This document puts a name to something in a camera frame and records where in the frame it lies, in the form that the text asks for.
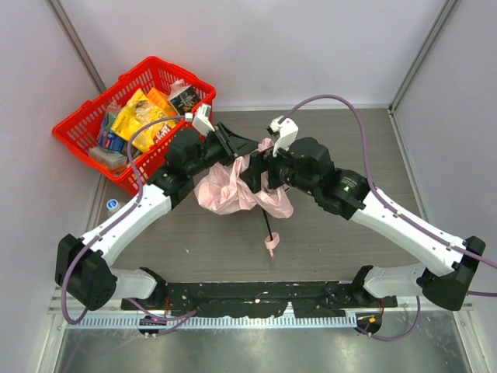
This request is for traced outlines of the pink folding umbrella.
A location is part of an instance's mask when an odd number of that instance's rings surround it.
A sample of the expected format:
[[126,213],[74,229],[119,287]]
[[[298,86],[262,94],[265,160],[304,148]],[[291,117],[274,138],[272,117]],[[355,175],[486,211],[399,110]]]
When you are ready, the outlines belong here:
[[290,218],[294,207],[287,196],[287,186],[271,190],[267,173],[263,173],[260,176],[261,190],[253,193],[241,179],[241,174],[249,167],[249,160],[249,155],[243,155],[229,166],[218,162],[210,167],[194,189],[198,204],[219,215],[250,211],[260,206],[274,218]]

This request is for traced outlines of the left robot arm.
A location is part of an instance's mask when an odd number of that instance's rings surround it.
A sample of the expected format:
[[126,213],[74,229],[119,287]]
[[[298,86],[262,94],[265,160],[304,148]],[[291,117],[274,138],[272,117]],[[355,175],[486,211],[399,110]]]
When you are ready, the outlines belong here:
[[145,267],[118,270],[113,266],[117,257],[151,223],[193,191],[196,174],[217,163],[229,165],[258,145],[223,124],[204,136],[190,127],[177,131],[165,163],[135,197],[82,237],[66,235],[59,242],[55,280],[61,286],[61,297],[71,295],[89,311],[102,308],[112,299],[159,306],[166,296],[165,280]]

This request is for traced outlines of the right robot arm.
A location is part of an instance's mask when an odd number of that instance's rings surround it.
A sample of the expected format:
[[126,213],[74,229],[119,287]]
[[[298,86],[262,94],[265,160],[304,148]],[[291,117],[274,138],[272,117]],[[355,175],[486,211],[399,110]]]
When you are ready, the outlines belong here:
[[485,251],[481,239],[450,235],[405,210],[364,176],[335,167],[314,138],[298,139],[287,150],[253,153],[241,178],[257,193],[263,176],[271,190],[305,192],[324,211],[374,230],[418,260],[403,267],[361,267],[354,278],[359,301],[424,296],[443,309],[461,309],[478,269],[475,257]]

